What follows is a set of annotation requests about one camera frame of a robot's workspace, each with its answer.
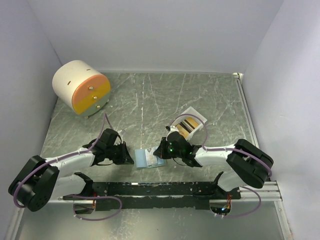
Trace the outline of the green card holder wallet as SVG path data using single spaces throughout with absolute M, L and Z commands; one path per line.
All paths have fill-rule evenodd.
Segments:
M 136 149 L 135 154 L 135 167 L 138 170 L 162 167 L 167 164 L 166 160 L 161 159 L 154 155 L 156 147 L 145 149 Z

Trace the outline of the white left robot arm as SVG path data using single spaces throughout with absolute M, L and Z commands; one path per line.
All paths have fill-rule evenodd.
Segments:
M 10 184 L 8 193 L 19 208 L 32 212 L 59 197 L 77 195 L 83 200 L 91 199 L 95 196 L 94 182 L 80 170 L 102 166 L 104 160 L 110 160 L 114 165 L 134 164 L 126 142 L 110 128 L 65 155 L 49 158 L 32 156 Z

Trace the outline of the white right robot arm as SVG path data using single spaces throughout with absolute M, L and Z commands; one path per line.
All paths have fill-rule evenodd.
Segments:
M 180 158 L 191 168 L 230 166 L 231 170 L 220 173 L 212 186 L 212 193 L 218 199 L 242 186 L 261 189 L 272 175 L 274 165 L 268 154 L 245 139 L 228 146 L 208 148 L 190 144 L 177 131 L 163 137 L 153 155 L 163 160 Z

